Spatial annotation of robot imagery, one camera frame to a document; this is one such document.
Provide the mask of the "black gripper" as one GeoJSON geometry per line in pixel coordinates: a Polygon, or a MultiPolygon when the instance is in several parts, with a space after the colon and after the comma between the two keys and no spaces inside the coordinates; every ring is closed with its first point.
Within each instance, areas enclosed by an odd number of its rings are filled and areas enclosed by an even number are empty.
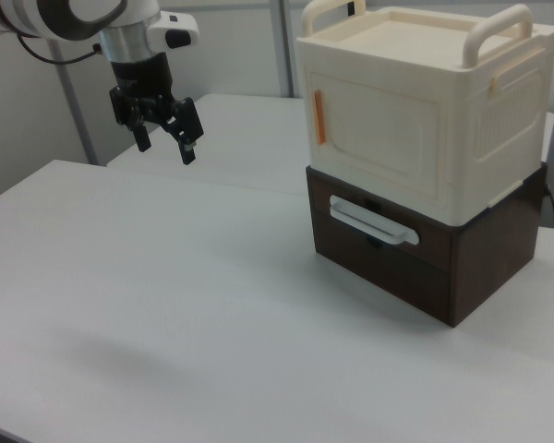
{"type": "Polygon", "coordinates": [[[116,122],[134,131],[140,152],[151,147],[146,122],[161,126],[178,144],[184,165],[196,159],[194,147],[204,131],[190,97],[177,101],[166,54],[135,63],[112,63],[117,86],[109,91],[116,122]]]}

